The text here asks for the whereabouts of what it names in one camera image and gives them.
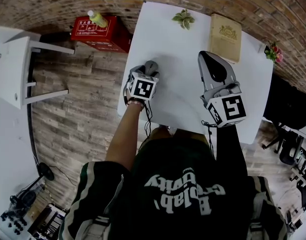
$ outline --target pink flower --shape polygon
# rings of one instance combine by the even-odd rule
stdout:
[[[281,53],[277,54],[277,59],[276,59],[276,62],[281,62],[284,58],[284,55],[282,55]]]

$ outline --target gold emblem on book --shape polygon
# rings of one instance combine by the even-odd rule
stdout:
[[[237,35],[236,35],[236,31],[233,30],[233,28],[231,26],[223,26],[220,28],[219,33],[229,37],[231,39],[237,40]]]

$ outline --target book cover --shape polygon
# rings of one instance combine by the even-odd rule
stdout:
[[[212,14],[209,51],[237,63],[241,54],[242,26],[226,17]]]

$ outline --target black round base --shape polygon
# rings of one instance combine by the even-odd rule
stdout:
[[[45,163],[39,163],[39,173],[47,178],[49,181],[54,180],[54,174],[50,167],[48,167]]]

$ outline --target red box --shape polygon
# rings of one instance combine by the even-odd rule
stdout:
[[[88,16],[76,18],[71,39],[83,42],[99,51],[128,53],[132,35],[117,16],[105,16],[107,27],[93,24]]]

